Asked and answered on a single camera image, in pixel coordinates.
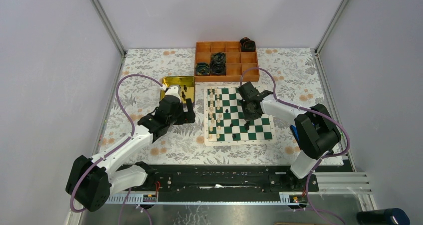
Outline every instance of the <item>floral tablecloth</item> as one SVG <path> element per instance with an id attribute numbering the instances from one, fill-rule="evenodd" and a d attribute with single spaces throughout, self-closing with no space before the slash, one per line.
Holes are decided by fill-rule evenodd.
<path id="1" fill-rule="evenodd" d="M 319 76 L 310 49 L 258 49 L 259 67 L 268 70 L 277 83 L 279 98 L 310 107 L 326 104 Z M 128 74 L 144 74 L 155 79 L 164 76 L 192 75 L 195 49 L 130 49 L 122 70 Z M 271 84 L 263 72 L 253 84 Z M 204 88 L 222 83 L 196 83 L 194 111 L 196 122 L 172 126 L 168 133 L 131 157 L 127 164 L 144 161 L 148 164 L 226 164 L 226 165 L 290 165 L 300 149 L 289 130 L 289 124 L 274 118 L 276 144 L 215 146 L 204 145 Z M 131 119 L 136 122 L 154 110 L 159 103 L 159 87 L 148 80 L 132 77 L 123 82 L 119 94 Z M 105 149 L 131 131 L 131 125 L 117 105 L 112 104 L 101 148 Z M 324 165 L 342 165 L 342 159 L 325 159 Z"/>

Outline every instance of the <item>wooden box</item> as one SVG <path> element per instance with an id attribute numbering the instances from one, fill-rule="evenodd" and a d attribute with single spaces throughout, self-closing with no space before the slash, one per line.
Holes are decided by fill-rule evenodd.
<path id="1" fill-rule="evenodd" d="M 196 75 L 195 66 L 197 63 L 210 64 L 212 54 L 218 52 L 223 52 L 226 55 L 226 75 Z M 258 67 L 257 51 L 241 52 L 239 41 L 197 42 L 193 68 L 196 82 L 239 82 L 241 75 L 253 67 Z M 259 78 L 260 73 L 256 69 L 245 74 L 243 81 L 257 82 Z"/>

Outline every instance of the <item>robotic arm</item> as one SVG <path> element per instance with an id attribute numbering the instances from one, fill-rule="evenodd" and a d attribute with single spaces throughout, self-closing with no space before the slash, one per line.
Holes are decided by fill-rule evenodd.
<path id="1" fill-rule="evenodd" d="M 178 85 L 168 88 L 165 97 L 153 111 L 154 115 L 150 113 L 138 121 L 133 136 L 128 133 L 113 146 L 89 159 L 83 155 L 77 158 L 66 184 L 66 192 L 71 195 L 82 174 L 93 164 L 93 161 L 100 158 L 103 160 L 85 177 L 75 195 L 76 200 L 90 212 L 99 209 L 109 196 L 142 185 L 147 178 L 147 173 L 140 166 L 133 165 L 119 171 L 118 168 L 131 155 L 165 135 L 171 125 L 195 122 L 192 101 L 186 99 L 188 111 L 184 112 L 179 96 L 180 89 Z M 117 149 L 128 138 L 130 138 L 129 141 Z"/>
<path id="2" fill-rule="evenodd" d="M 291 124 L 291 130 L 301 149 L 291 165 L 291 172 L 298 179 L 307 176 L 319 159 L 341 141 L 341 134 L 334 123 L 311 112 L 281 104 L 268 90 L 259 92 L 251 82 L 247 82 L 239 88 L 239 93 L 247 126 L 249 121 L 258 119 L 263 114 L 272 115 Z M 330 116 L 322 104 L 316 104 L 311 109 Z"/>

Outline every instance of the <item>black cylinder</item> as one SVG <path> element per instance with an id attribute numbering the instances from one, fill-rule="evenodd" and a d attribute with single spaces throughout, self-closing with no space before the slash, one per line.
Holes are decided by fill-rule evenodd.
<path id="1" fill-rule="evenodd" d="M 410 225 L 410 219 L 402 209 L 381 209 L 357 213 L 361 225 Z"/>

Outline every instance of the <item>gray floor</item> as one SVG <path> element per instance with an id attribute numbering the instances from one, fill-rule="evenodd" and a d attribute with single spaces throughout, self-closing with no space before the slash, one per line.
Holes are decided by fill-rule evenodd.
<path id="1" fill-rule="evenodd" d="M 347 224 L 357 224 L 355 214 L 361 210 L 354 195 L 319 195 L 311 197 L 316 208 L 330 210 Z M 116 225 L 120 205 L 104 205 L 94 213 L 86 213 L 83 225 Z M 213 205 L 183 206 L 157 205 L 148 210 L 154 225 L 273 225 L 276 222 L 327 224 L 313 211 L 292 212 L 287 206 Z M 146 214 L 135 206 L 124 208 L 121 225 L 147 225 Z"/>

